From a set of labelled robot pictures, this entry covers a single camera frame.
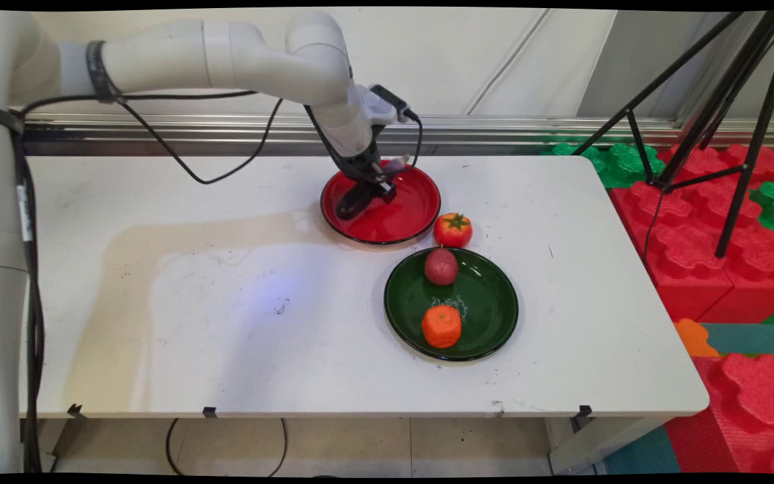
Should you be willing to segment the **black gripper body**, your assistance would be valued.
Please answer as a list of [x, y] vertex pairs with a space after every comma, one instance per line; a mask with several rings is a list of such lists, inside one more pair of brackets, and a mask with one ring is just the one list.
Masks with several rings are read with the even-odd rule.
[[389, 189], [389, 180], [381, 169], [381, 157], [374, 138], [362, 153], [350, 157], [341, 155], [328, 138], [323, 138], [323, 144], [335, 165], [348, 178], [376, 189]]

